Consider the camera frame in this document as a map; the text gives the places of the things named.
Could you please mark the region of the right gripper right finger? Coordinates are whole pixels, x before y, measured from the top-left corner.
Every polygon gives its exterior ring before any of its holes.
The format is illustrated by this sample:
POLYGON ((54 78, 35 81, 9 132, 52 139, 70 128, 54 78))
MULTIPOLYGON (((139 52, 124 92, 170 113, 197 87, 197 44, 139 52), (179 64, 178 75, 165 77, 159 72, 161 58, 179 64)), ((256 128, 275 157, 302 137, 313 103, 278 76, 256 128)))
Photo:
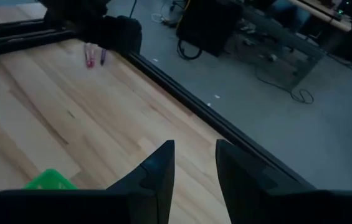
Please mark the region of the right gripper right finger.
POLYGON ((314 189, 223 139, 216 141, 216 167, 232 223, 288 223, 290 209, 277 197, 314 189))

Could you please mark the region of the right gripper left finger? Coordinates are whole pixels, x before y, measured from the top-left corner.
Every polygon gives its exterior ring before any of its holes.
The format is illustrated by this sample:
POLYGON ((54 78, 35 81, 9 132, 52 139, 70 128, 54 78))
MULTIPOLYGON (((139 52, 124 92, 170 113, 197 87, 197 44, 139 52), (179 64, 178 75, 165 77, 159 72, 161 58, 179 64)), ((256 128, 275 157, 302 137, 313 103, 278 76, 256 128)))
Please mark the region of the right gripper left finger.
POLYGON ((165 141, 107 192, 112 223, 167 224, 175 175, 175 145, 165 141))

